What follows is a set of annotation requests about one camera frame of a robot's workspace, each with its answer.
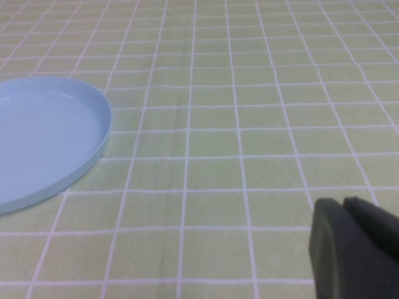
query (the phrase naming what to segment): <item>white grid line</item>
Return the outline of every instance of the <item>white grid line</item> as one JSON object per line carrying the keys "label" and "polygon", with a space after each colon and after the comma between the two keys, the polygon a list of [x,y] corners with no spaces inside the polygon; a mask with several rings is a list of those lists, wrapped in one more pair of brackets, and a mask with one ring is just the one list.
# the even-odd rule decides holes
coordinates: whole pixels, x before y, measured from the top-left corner
{"label": "white grid line", "polygon": [[[98,20],[98,18],[96,17],[96,18],[93,18],[93,19],[85,19],[84,21],[97,21],[97,20]],[[103,21],[112,22],[112,21],[121,21],[121,19],[106,19],[106,20],[103,20]],[[73,20],[73,18],[70,18],[70,22],[73,23],[73,22],[81,22],[81,21]],[[349,24],[351,24],[352,25],[352,24],[364,24],[364,22],[365,21],[335,22],[335,24],[338,24],[338,25],[349,25]],[[24,25],[24,24],[28,25],[28,24],[35,24],[35,23],[36,23],[36,21],[32,21],[32,22],[12,22],[13,25],[16,25],[16,24],[18,24],[18,25]],[[63,23],[65,23],[65,21],[48,21],[48,22],[43,21],[42,23],[48,23],[48,25],[51,26],[53,23],[54,24],[56,24],[56,23],[63,24]],[[368,21],[367,23],[369,23],[369,24],[392,24],[392,23],[398,23],[398,21]],[[328,20],[326,20],[325,22],[309,22],[309,23],[302,22],[302,23],[299,23],[299,26],[318,26],[318,25],[328,25],[328,24],[329,24],[329,22],[328,22]],[[294,27],[295,24],[294,23],[266,24],[266,25],[262,25],[262,26],[264,26],[265,28],[268,28],[268,27]],[[190,28],[192,28],[192,26],[184,26],[184,27],[175,26],[175,27],[166,27],[163,30],[164,31],[172,31],[172,30],[185,30],[185,31],[187,31]],[[230,28],[231,29],[250,29],[250,28],[258,29],[259,25],[231,25]],[[130,26],[127,26],[127,29],[129,29],[130,32],[136,32],[136,31],[139,31],[139,32],[140,31],[158,31],[157,28],[152,28],[152,27],[149,27],[149,28],[130,28]],[[204,27],[197,27],[196,30],[201,31],[201,30],[210,30],[210,29],[227,29],[227,27],[226,26],[204,26]],[[98,32],[122,32],[122,31],[125,31],[125,30],[126,29],[101,29],[101,30],[98,30]],[[90,30],[90,29],[87,29],[87,30],[67,30],[67,31],[65,31],[65,33],[83,33],[83,32],[92,32],[92,31],[93,30]],[[55,32],[56,31],[42,31],[42,32],[35,31],[32,34],[43,35],[43,34],[51,34],[51,33],[55,33]],[[21,32],[1,32],[1,30],[0,30],[0,35],[2,35],[2,36],[13,36],[13,35],[16,35],[16,34],[21,34],[22,35],[22,34],[26,34],[26,32],[23,32],[23,31],[21,31]]]}
{"label": "white grid line", "polygon": [[305,188],[307,202],[309,203],[309,207],[310,207],[311,211],[313,211],[312,197],[311,197],[310,192],[309,192],[309,188],[308,188],[307,181],[306,181],[306,176],[305,176],[305,173],[304,173],[304,170],[303,170],[303,167],[302,167],[302,162],[300,161],[300,158],[299,158],[299,152],[298,152],[298,149],[297,149],[297,145],[295,143],[294,134],[292,133],[291,123],[290,123],[289,116],[288,116],[288,113],[287,113],[287,110],[286,110],[286,104],[284,102],[284,97],[282,96],[282,92],[281,92],[281,88],[280,88],[280,84],[279,84],[279,79],[278,79],[278,76],[277,76],[277,70],[276,70],[276,68],[274,66],[273,57],[272,57],[272,55],[270,53],[270,47],[269,47],[269,43],[267,41],[267,35],[266,35],[265,30],[264,30],[263,20],[262,20],[262,17],[260,15],[259,4],[258,4],[257,0],[255,0],[255,4],[256,4],[257,16],[259,18],[259,22],[260,22],[261,27],[262,27],[262,33],[263,33],[265,46],[266,46],[266,49],[267,49],[267,51],[269,53],[269,60],[270,60],[270,63],[271,63],[272,69],[273,69],[274,81],[276,82],[276,85],[277,85],[277,92],[279,94],[279,99],[280,99],[282,111],[283,111],[283,114],[284,114],[284,119],[285,119],[286,124],[287,124],[289,138],[290,138],[290,141],[291,141],[292,148],[294,149],[294,156],[295,156],[295,159],[296,159],[296,163],[297,163],[297,167],[298,167],[298,170],[299,170],[300,178],[301,178],[302,184],[304,185],[304,188]]}
{"label": "white grid line", "polygon": [[[130,26],[130,24],[133,22],[133,20],[135,18],[139,3],[140,3],[140,0],[137,0],[135,8],[134,8],[133,13],[132,13],[132,16],[130,18],[129,26]],[[109,86],[110,81],[112,79],[113,71],[115,70],[115,68],[117,66],[117,63],[118,63],[118,60],[119,60],[119,57],[120,57],[120,53],[122,52],[123,45],[124,45],[124,42],[126,41],[127,35],[128,35],[128,30],[126,30],[125,35],[124,35],[123,40],[122,40],[122,43],[120,44],[118,55],[117,55],[117,58],[115,59],[115,62],[113,64],[112,71],[111,71],[110,75],[108,76],[107,85],[105,86],[105,90],[108,89],[108,86]],[[127,178],[127,181],[125,183],[125,188],[128,187],[128,183],[129,183],[128,181],[129,181],[129,178]],[[120,203],[120,208],[119,208],[119,211],[118,211],[117,222],[115,223],[115,230],[118,229],[118,227],[120,225],[120,222],[122,220],[122,212],[123,212],[122,201],[123,200],[124,199],[122,198],[121,203]],[[106,292],[107,292],[107,280],[109,279],[109,275],[110,275],[110,271],[111,271],[113,250],[115,248],[116,238],[117,238],[117,234],[114,231],[113,232],[113,236],[112,236],[112,241],[111,241],[111,244],[110,244],[110,250],[109,250],[109,253],[108,253],[107,268],[105,269],[104,280],[103,280],[103,284],[101,286],[101,294],[100,294],[101,298],[105,298],[105,295],[106,295]]]}
{"label": "white grid line", "polygon": [[[297,25],[296,17],[295,17],[294,13],[293,13],[292,10],[291,10],[291,7],[290,7],[290,5],[289,5],[289,3],[288,3],[288,0],[286,0],[286,3],[287,3],[287,6],[288,6],[288,8],[289,8],[291,14],[292,14],[292,18],[294,19],[294,22],[295,22],[295,24]],[[309,50],[309,48],[308,48],[308,46],[307,46],[307,44],[306,44],[306,41],[305,41],[304,36],[302,35],[302,31],[300,30],[300,28],[299,28],[298,25],[297,25],[297,28],[298,28],[299,34],[300,34],[300,36],[301,36],[301,39],[302,39],[302,41],[303,41],[303,43],[304,43],[304,45],[305,45],[305,48],[306,48],[306,50],[307,50],[307,52],[308,52],[309,58],[310,58],[310,60],[312,61],[312,63],[314,64],[313,56],[312,56],[312,54],[311,54],[311,52],[310,52],[310,50]],[[339,36],[339,34],[338,34],[338,32],[337,32],[337,30],[336,30],[336,28],[335,28],[334,26],[333,26],[333,29],[334,29],[335,33],[338,35],[338,37],[340,38],[340,36]],[[332,104],[333,101],[331,100],[330,94],[329,94],[329,92],[327,91],[327,88],[326,88],[325,85],[324,85],[324,81],[323,81],[323,78],[322,78],[322,76],[321,76],[320,69],[319,69],[319,67],[318,67],[316,64],[314,64],[314,65],[315,65],[315,67],[316,67],[317,76],[318,76],[320,82],[322,83],[323,91],[324,91],[325,95],[327,96],[327,99],[328,99],[328,101],[329,101],[329,103],[330,103],[331,109],[332,109],[332,111],[333,111],[333,113],[334,113],[334,115],[335,115],[335,118],[336,118],[337,121],[338,121],[339,127],[341,127],[341,131],[342,131],[342,133],[344,134],[344,138],[345,138],[345,140],[346,140],[346,142],[347,142],[347,144],[348,144],[348,147],[349,147],[349,149],[350,149],[350,152],[352,153],[352,156],[353,156],[353,158],[354,158],[354,160],[355,160],[355,163],[356,163],[358,169],[360,170],[360,172],[361,172],[361,174],[362,174],[362,177],[363,177],[363,179],[364,179],[364,181],[365,181],[365,183],[366,183],[366,185],[367,185],[367,187],[368,187],[368,190],[369,190],[369,192],[370,192],[370,194],[371,194],[371,197],[372,197],[372,199],[373,199],[374,204],[376,204],[376,205],[379,206],[379,203],[378,203],[378,201],[377,201],[377,197],[376,197],[376,195],[375,195],[375,193],[374,193],[374,190],[373,190],[372,187],[371,187],[371,184],[370,184],[370,181],[368,180],[367,174],[366,174],[365,170],[363,169],[363,166],[360,164],[360,161],[359,161],[359,159],[358,159],[358,157],[357,157],[357,155],[356,155],[356,151],[354,150],[354,148],[353,148],[353,146],[352,146],[352,142],[350,141],[349,136],[348,136],[348,134],[347,134],[345,128],[343,127],[342,120],[340,119],[339,114],[338,114],[337,110],[335,109],[335,106]]]}
{"label": "white grid line", "polygon": [[[151,232],[151,231],[168,231],[168,230],[180,230],[180,226],[143,226],[143,227],[121,227],[118,229],[118,233],[124,232]],[[231,230],[231,231],[248,231],[246,226],[185,226],[184,230]],[[310,226],[255,226],[251,228],[254,232],[310,232]],[[102,230],[60,230],[51,232],[0,232],[0,237],[34,237],[34,236],[70,236],[70,235],[104,235],[112,234],[113,229],[102,229]]]}
{"label": "white grid line", "polygon": [[118,236],[117,229],[119,229],[120,223],[122,221],[122,214],[123,214],[123,208],[125,206],[127,190],[128,190],[129,184],[130,184],[130,179],[132,177],[132,173],[133,173],[134,160],[135,160],[135,157],[136,157],[136,154],[137,154],[137,149],[138,149],[138,140],[140,139],[140,133],[141,133],[141,130],[143,128],[145,107],[147,106],[148,93],[150,91],[150,85],[151,85],[151,80],[152,80],[152,75],[153,75],[153,68],[155,66],[155,61],[156,61],[156,53],[158,52],[160,41],[161,41],[161,29],[162,29],[163,23],[165,21],[167,7],[168,7],[168,0],[165,1],[165,7],[163,9],[163,17],[162,17],[161,27],[160,27],[160,31],[158,33],[158,41],[157,41],[156,47],[155,47],[155,55],[154,55],[153,62],[152,62],[152,65],[151,65],[151,71],[150,71],[150,75],[149,75],[149,78],[148,78],[148,85],[147,85],[147,88],[146,88],[146,91],[145,91],[145,98],[144,98],[144,103],[143,103],[143,111],[142,111],[141,116],[140,116],[140,122],[139,122],[139,126],[138,126],[137,137],[136,137],[135,145],[134,145],[134,148],[133,148],[132,160],[131,160],[130,165],[129,165],[127,178],[126,178],[126,182],[125,182],[125,188],[123,190],[123,195],[122,195],[122,199],[121,199],[121,203],[120,203],[120,208],[119,208],[119,211],[118,211],[117,223],[115,224],[115,231],[114,231],[113,236],[112,236],[110,252],[109,252],[108,260],[107,260],[107,268],[105,270],[104,283],[103,283],[102,289],[101,289],[101,299],[105,298],[105,292],[107,291],[107,280],[109,279],[111,266],[112,266],[113,252],[115,250],[115,246],[116,246],[116,243],[117,243],[117,236]]}
{"label": "white grid line", "polygon": [[194,0],[193,12],[193,40],[191,42],[191,61],[190,61],[190,84],[188,88],[188,111],[186,123],[186,148],[185,148],[185,165],[183,173],[183,198],[181,202],[181,219],[179,231],[179,252],[178,252],[178,283],[176,286],[176,299],[181,299],[181,285],[183,278],[183,261],[185,249],[185,222],[186,222],[186,203],[187,203],[187,184],[188,184],[188,158],[190,155],[190,126],[191,126],[191,102],[193,99],[193,68],[195,59],[195,29],[196,29],[196,8],[197,0]]}
{"label": "white grid line", "polygon": [[[119,45],[119,42],[112,42],[112,43],[107,43],[107,44],[113,44],[113,45]],[[23,47],[33,47],[35,48],[36,45],[25,45]],[[1,48],[13,48],[13,46],[4,46],[0,45],[0,50]],[[389,49],[391,50],[399,50],[399,47],[390,47]],[[350,48],[351,51],[357,51],[357,50],[385,50],[384,47],[353,47]],[[342,49],[317,49],[317,50],[311,50],[311,52],[343,52],[344,50]],[[271,50],[271,53],[301,53],[305,52],[305,50]],[[202,57],[202,56],[212,56],[212,55],[217,55],[217,56],[222,56],[222,55],[228,55],[228,52],[203,52],[200,54],[195,54],[195,57]],[[232,54],[237,54],[237,55],[250,55],[250,54],[265,54],[267,55],[266,51],[245,51],[245,52],[240,52],[240,51],[232,51]],[[92,54],[92,55],[85,55],[83,53],[83,57],[90,57],[90,58],[95,58],[95,59],[100,59],[100,58],[114,58],[117,55],[113,54],[102,54],[102,55],[97,55],[97,54]],[[137,57],[137,58],[144,58],[144,57],[153,57],[153,54],[123,54],[120,55],[121,57]],[[167,57],[167,56],[177,56],[177,57],[184,57],[184,56],[190,56],[189,53],[176,53],[176,52],[162,52],[158,54],[158,57]],[[42,55],[37,54],[35,56],[23,56],[23,57],[10,57],[9,60],[29,60],[29,59],[36,59],[38,57],[42,57]],[[73,59],[73,58],[78,58],[80,55],[47,55],[47,57],[51,58],[57,58],[57,59]],[[327,64],[318,64],[318,65],[331,65],[331,64],[336,64],[336,63],[327,63]],[[339,63],[341,65],[353,65],[349,63]],[[360,65],[375,65],[375,64],[392,64],[392,62],[359,62]],[[248,66],[239,66],[239,67],[267,67],[268,65],[262,65],[262,66],[253,66],[253,65],[248,65]],[[298,66],[298,64],[283,64],[283,66]]]}
{"label": "white grid line", "polygon": [[246,173],[245,173],[245,165],[244,165],[244,158],[243,158],[243,145],[241,143],[241,132],[239,130],[240,125],[239,125],[239,115],[238,115],[238,107],[237,107],[236,79],[234,76],[233,55],[231,53],[229,11],[228,11],[227,0],[224,0],[224,9],[226,10],[226,25],[228,27],[227,35],[228,35],[228,44],[229,44],[231,81],[233,84],[234,114],[235,114],[235,119],[236,119],[236,134],[237,134],[237,141],[238,141],[239,164],[240,164],[240,170],[241,170],[241,184],[243,185],[244,206],[245,206],[246,223],[247,223],[248,249],[249,249],[249,260],[251,263],[252,287],[253,287],[253,292],[254,292],[254,299],[259,299],[259,285],[257,283],[255,249],[254,249],[254,241],[253,241],[253,236],[252,236],[252,231],[251,231],[251,227],[252,227],[251,211],[249,210]]}
{"label": "white grid line", "polygon": [[[252,279],[206,279],[206,278],[182,278],[183,283],[206,283],[217,285],[237,285],[237,284],[251,284]],[[131,285],[131,284],[161,284],[161,283],[177,283],[177,278],[148,278],[148,279],[110,279],[109,285]],[[259,278],[256,283],[261,284],[296,284],[296,285],[313,285],[311,279],[292,279],[292,278]],[[102,280],[72,280],[72,281],[44,281],[36,282],[37,286],[87,286],[87,285],[101,285]],[[24,281],[0,281],[1,286],[26,286],[28,282]]]}

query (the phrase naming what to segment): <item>plastic plate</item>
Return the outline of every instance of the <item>plastic plate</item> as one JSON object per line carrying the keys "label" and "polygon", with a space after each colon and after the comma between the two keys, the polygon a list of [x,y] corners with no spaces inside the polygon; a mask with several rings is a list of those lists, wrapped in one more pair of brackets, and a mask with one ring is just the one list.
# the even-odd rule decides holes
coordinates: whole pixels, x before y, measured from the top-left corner
{"label": "plastic plate", "polygon": [[0,83],[0,214],[36,204],[85,174],[112,124],[107,99],[86,83],[33,77]]}

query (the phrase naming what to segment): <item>plate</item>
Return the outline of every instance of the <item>plate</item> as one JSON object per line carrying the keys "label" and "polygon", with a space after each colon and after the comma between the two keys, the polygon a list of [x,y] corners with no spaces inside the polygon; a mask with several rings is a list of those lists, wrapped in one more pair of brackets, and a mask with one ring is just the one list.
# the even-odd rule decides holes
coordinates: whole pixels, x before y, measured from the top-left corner
{"label": "plate", "polygon": [[0,83],[0,214],[36,204],[70,186],[105,149],[108,100],[72,79],[31,77]]}

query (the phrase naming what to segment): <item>light blue plate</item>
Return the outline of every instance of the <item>light blue plate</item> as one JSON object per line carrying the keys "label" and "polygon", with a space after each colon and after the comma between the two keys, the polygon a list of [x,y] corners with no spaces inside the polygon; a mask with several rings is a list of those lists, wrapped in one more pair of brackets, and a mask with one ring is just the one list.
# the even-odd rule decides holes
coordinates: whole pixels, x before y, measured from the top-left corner
{"label": "light blue plate", "polygon": [[0,83],[0,214],[70,186],[104,151],[107,99],[86,83],[33,77]]}

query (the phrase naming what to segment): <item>table surface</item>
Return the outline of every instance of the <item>table surface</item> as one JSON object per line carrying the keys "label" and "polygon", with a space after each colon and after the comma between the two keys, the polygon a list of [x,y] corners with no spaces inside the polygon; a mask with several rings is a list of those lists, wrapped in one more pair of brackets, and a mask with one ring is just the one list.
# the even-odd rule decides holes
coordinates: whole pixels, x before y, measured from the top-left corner
{"label": "table surface", "polygon": [[399,214],[398,59],[398,1],[3,0],[0,80],[84,80],[114,121],[0,217],[0,297],[314,298],[318,197]]}

